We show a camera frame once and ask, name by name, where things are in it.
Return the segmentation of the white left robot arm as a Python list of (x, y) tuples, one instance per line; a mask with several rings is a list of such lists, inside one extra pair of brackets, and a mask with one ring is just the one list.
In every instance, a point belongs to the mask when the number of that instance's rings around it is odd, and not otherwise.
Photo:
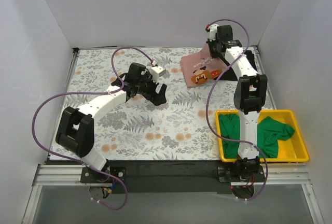
[(120, 75), (105, 94), (77, 107), (67, 107), (62, 113), (56, 134), (56, 143), (81, 161), (99, 171), (106, 171), (107, 159), (94, 146), (94, 125), (111, 110), (136, 95), (159, 106), (167, 102), (166, 84), (157, 92), (158, 80), (166, 70), (159, 65), (151, 68), (132, 63), (127, 73)]

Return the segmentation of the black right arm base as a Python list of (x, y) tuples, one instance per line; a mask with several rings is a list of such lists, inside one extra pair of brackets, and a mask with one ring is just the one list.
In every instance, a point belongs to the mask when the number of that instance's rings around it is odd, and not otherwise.
[(258, 173), (252, 175), (251, 177), (240, 176), (231, 172), (228, 167), (219, 166), (217, 168), (217, 178), (221, 183), (247, 183), (252, 182), (253, 180), (254, 182), (262, 183), (265, 180), (265, 173), (263, 167), (260, 166)]

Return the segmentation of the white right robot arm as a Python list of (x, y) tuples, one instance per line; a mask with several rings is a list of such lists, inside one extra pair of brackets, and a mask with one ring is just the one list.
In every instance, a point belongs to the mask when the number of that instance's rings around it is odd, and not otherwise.
[(240, 119), (240, 142), (237, 159), (225, 176), (246, 180), (259, 173), (258, 119), (266, 101), (268, 79), (251, 65), (240, 41), (233, 39), (231, 25), (209, 24), (205, 30), (211, 57), (224, 61), (238, 79), (233, 100)]

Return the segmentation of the pink t shirt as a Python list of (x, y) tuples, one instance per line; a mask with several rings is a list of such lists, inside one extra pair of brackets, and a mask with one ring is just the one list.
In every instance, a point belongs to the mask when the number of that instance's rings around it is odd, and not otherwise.
[(212, 58), (208, 44), (200, 51), (182, 57), (180, 65), (188, 88), (217, 78), (227, 67), (221, 59)]

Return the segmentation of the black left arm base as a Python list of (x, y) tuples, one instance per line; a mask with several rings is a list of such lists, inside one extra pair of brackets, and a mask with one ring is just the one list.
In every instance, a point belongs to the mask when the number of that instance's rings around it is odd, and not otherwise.
[[(125, 167), (112, 167), (109, 165), (104, 166), (102, 172), (111, 174), (115, 177), (120, 178), (122, 181), (125, 181), (127, 176), (127, 169)], [(82, 169), (81, 183), (112, 183), (113, 178), (106, 176), (104, 174), (100, 174), (99, 172), (94, 171), (88, 167), (84, 167)]]

